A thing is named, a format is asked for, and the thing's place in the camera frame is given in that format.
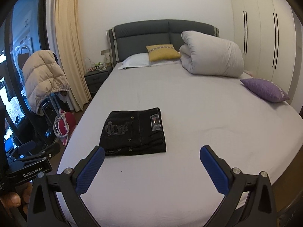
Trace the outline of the person's left hand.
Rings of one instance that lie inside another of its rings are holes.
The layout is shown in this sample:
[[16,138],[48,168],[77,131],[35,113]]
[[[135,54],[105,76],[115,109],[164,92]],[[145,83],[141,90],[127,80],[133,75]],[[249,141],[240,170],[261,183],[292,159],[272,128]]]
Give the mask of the person's left hand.
[[21,192],[21,195],[16,192],[10,192],[7,195],[1,196],[1,202],[10,217],[12,216],[11,210],[20,206],[22,206],[23,212],[26,215],[28,213],[28,205],[33,186],[31,182],[27,182],[26,184],[23,184],[22,187],[23,191]]

